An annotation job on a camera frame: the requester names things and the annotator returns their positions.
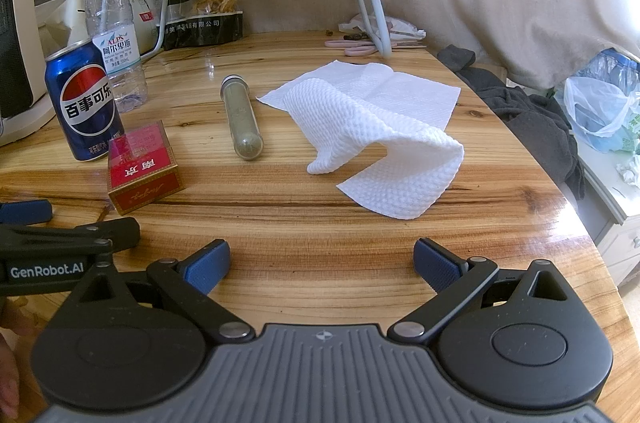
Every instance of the pink scissors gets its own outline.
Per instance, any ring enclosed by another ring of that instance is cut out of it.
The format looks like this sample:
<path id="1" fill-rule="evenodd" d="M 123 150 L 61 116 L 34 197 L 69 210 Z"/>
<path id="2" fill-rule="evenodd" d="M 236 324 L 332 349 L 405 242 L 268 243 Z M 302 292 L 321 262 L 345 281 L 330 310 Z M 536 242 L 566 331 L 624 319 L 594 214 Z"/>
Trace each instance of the pink scissors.
<path id="1" fill-rule="evenodd" d="M 414 45 L 415 43 L 413 40 L 408 42 L 392 42 L 391 47 L 394 49 L 424 48 L 424 46 Z M 344 48 L 344 54 L 346 56 L 369 56 L 378 51 L 376 45 L 368 40 L 327 40 L 324 46 L 327 48 Z"/>

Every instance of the metal screw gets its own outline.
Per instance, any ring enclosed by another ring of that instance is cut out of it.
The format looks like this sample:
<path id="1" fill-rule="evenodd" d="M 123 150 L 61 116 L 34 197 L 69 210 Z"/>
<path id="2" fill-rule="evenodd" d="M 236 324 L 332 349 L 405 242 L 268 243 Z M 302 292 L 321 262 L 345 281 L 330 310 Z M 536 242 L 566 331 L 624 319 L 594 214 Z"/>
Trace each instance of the metal screw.
<path id="1" fill-rule="evenodd" d="M 220 326 L 220 334 L 228 339 L 244 338 L 250 332 L 251 327 L 244 322 L 227 322 Z"/>
<path id="2" fill-rule="evenodd" d="M 424 334 L 424 326 L 418 322 L 400 322 L 394 326 L 394 331 L 403 338 L 418 338 Z"/>

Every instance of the red cigarette box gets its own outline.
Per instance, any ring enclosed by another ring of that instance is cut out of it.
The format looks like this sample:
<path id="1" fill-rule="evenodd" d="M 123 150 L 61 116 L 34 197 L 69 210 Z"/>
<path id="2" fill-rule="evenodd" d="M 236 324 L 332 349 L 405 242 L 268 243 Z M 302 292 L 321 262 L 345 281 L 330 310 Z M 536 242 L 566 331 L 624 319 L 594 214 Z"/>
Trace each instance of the red cigarette box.
<path id="1" fill-rule="evenodd" d="M 183 189 L 162 121 L 109 143 L 108 193 L 120 215 Z"/>

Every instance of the bottle on shelf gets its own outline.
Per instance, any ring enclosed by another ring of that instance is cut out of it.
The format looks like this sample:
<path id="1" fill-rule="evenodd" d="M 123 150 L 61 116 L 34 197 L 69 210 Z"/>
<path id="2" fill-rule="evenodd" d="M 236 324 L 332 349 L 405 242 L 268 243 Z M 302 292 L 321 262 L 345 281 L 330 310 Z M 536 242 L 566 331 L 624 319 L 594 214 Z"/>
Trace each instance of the bottle on shelf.
<path id="1" fill-rule="evenodd" d="M 145 73 L 129 0 L 85 0 L 86 28 L 102 53 L 120 113 L 146 101 Z"/>

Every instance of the pepsi logo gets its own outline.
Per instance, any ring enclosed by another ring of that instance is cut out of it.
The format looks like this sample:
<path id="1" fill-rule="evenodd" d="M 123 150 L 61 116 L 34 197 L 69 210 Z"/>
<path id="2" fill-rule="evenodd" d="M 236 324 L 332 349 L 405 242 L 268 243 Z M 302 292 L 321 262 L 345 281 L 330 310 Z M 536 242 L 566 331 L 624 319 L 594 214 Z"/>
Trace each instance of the pepsi logo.
<path id="1" fill-rule="evenodd" d="M 84 66 L 69 78 L 60 94 L 60 111 L 72 130 L 97 136 L 113 123 L 115 102 L 104 68 Z"/>

